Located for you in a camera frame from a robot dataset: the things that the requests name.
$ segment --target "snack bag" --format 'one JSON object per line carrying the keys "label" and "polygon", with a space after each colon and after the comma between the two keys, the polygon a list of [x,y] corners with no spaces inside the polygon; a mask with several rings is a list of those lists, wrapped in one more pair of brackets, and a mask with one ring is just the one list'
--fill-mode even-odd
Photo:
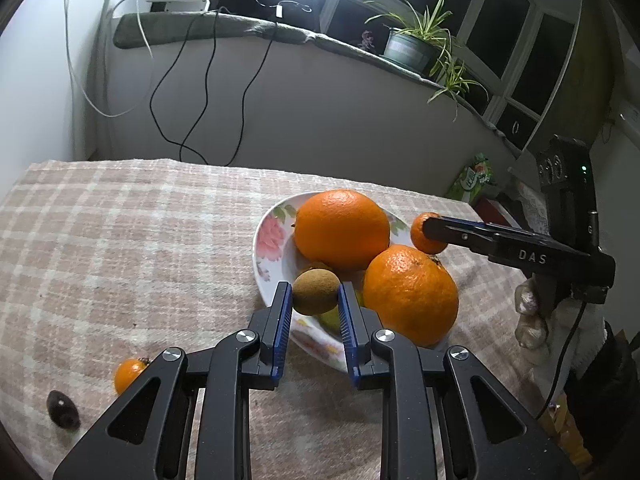
{"label": "snack bag", "polygon": [[493,179],[494,172],[489,159],[478,153],[474,156],[473,164],[462,169],[444,197],[473,205],[480,197],[482,189],[492,184]]}

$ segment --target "spider plant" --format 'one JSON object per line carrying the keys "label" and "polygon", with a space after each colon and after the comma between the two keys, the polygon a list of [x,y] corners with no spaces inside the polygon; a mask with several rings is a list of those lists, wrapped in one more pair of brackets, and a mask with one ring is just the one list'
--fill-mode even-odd
{"label": "spider plant", "polygon": [[[402,26],[402,28],[397,28],[395,30],[396,34],[407,34],[408,36],[413,36],[414,38],[418,38],[419,40],[423,40],[427,43],[439,46],[442,49],[448,48],[451,43],[451,36],[449,30],[440,27],[440,24],[446,18],[451,16],[452,12],[450,10],[445,10],[444,12],[442,12],[444,0],[438,0],[436,6],[433,7],[433,12],[429,12],[429,7],[424,9],[424,14],[422,15],[420,15],[414,9],[414,6],[412,6],[412,4],[408,0],[402,1],[411,9],[412,13],[414,14],[414,18],[412,20],[408,21],[395,12],[385,12],[383,14],[371,16],[367,21],[365,21],[365,23],[369,23],[372,20],[376,20],[378,18],[389,18],[394,20],[395,22],[400,23],[400,25]],[[376,2],[368,1],[365,3],[375,4]]]}
{"label": "spider plant", "polygon": [[427,101],[430,103],[436,97],[441,96],[442,94],[448,94],[456,103],[456,117],[453,119],[455,122],[458,118],[458,96],[464,97],[464,95],[469,92],[469,85],[479,86],[484,93],[486,94],[487,101],[489,100],[489,92],[487,92],[486,88],[482,86],[478,81],[473,79],[465,78],[466,67],[465,63],[458,63],[455,61],[449,52],[444,56],[444,60],[442,60],[442,56],[440,56],[436,60],[436,64],[431,69],[430,75],[434,75],[438,70],[444,70],[444,88],[437,90]]}

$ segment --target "floral plate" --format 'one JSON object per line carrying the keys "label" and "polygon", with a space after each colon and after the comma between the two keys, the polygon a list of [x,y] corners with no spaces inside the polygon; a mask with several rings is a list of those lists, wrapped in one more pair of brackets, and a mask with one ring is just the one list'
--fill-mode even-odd
{"label": "floral plate", "polygon": [[[292,224],[296,211],[317,193],[303,193],[291,196],[267,211],[260,220],[254,236],[254,275],[262,300],[271,305],[278,282],[293,283],[300,270],[309,261],[300,254],[293,241]],[[387,210],[384,210],[391,227],[390,245],[413,246],[407,225]],[[362,272],[348,278],[356,284],[362,279]],[[302,316],[293,311],[289,338],[309,355],[323,363],[347,371],[342,342],[320,325],[312,316]]]}

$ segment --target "kiwi fruit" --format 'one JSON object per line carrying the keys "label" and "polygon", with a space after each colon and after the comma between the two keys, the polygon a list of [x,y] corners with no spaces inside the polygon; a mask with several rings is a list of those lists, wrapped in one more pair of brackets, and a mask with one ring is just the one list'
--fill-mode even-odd
{"label": "kiwi fruit", "polygon": [[338,303],[338,276],[326,269],[303,272],[293,282],[293,308],[303,316],[317,316]]}

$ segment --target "screw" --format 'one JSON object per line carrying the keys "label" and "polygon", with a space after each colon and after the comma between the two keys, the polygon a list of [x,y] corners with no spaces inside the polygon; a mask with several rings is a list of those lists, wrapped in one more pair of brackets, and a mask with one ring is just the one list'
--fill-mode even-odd
{"label": "screw", "polygon": [[467,350],[463,346],[452,346],[449,349],[449,354],[451,357],[458,361],[464,361],[467,357],[469,357],[469,350]]}
{"label": "screw", "polygon": [[255,332],[253,330],[241,330],[236,334],[236,339],[241,343],[249,343],[255,339]]}
{"label": "screw", "polygon": [[167,348],[164,352],[162,352],[162,359],[165,361],[175,361],[180,359],[182,356],[182,350],[172,346],[171,348]]}
{"label": "screw", "polygon": [[396,338],[396,333],[388,328],[383,328],[376,332],[376,339],[382,342],[393,341]]}

